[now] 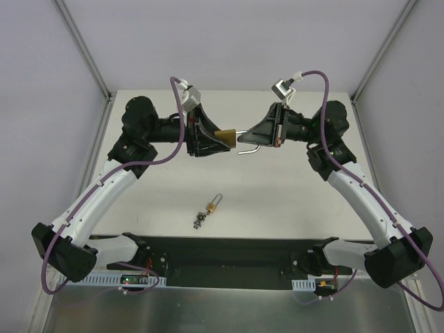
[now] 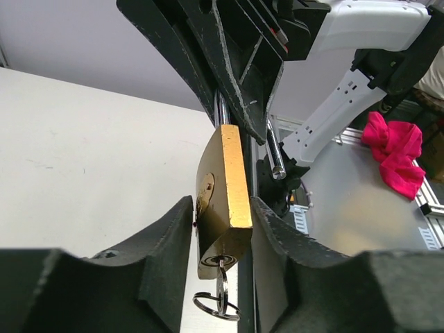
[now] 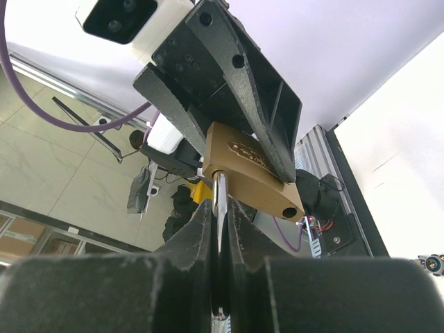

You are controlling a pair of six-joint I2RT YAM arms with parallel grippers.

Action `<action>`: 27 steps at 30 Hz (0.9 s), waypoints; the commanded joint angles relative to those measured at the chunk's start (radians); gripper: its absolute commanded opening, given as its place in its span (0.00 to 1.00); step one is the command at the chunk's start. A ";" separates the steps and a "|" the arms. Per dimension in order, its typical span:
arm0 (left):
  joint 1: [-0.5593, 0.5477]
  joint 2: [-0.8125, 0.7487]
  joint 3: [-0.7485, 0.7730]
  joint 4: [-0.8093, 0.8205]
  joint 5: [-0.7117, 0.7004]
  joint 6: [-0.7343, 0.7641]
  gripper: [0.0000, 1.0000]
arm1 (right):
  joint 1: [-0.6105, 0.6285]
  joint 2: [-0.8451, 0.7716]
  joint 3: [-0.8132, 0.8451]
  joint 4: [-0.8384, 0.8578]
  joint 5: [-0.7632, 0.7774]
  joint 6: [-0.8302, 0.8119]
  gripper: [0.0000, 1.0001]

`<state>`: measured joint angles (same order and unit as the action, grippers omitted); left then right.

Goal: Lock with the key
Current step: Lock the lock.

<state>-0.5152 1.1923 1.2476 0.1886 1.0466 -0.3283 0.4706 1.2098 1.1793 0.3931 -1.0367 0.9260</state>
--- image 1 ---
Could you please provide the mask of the large brass padlock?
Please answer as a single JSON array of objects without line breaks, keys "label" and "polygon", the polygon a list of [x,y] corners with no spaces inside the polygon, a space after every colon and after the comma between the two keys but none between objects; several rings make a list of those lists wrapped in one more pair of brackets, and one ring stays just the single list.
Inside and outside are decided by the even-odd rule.
[{"label": "large brass padlock", "polygon": [[[227,144],[230,148],[235,148],[237,144],[237,137],[244,133],[246,133],[246,130],[217,130],[214,132],[214,136]],[[237,155],[251,155],[258,152],[260,148],[261,146],[257,145],[254,149],[251,149],[249,151],[238,151]]]}]

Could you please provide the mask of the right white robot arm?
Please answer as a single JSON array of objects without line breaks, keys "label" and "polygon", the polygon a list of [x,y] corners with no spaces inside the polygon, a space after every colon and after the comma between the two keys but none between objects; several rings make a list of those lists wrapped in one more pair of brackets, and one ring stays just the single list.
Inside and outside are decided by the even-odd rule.
[{"label": "right white robot arm", "polygon": [[286,141],[304,142],[312,169],[348,202],[369,231],[371,244],[330,237],[298,259],[307,274],[320,276],[336,266],[366,272],[373,282],[388,288],[425,266],[433,236],[403,219],[366,181],[355,155],[342,140],[349,128],[347,111],[339,101],[326,104],[321,114],[303,117],[282,103],[273,103],[266,116],[240,134],[238,142],[278,148]]}]

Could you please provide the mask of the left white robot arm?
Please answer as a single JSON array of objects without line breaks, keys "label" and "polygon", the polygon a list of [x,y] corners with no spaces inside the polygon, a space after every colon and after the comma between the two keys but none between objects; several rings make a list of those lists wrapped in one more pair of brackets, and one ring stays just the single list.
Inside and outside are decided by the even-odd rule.
[{"label": "left white robot arm", "polygon": [[76,202],[49,225],[38,223],[31,235],[43,259],[71,282],[79,282],[93,269],[124,262],[130,269],[145,266],[148,244],[130,232],[92,240],[97,223],[113,203],[147,170],[157,156],[155,143],[185,140],[193,157],[228,152],[235,147],[234,130],[221,130],[207,118],[202,105],[193,102],[183,118],[175,113],[157,115],[146,96],[129,100],[121,118],[122,134],[108,153],[96,179]]}]

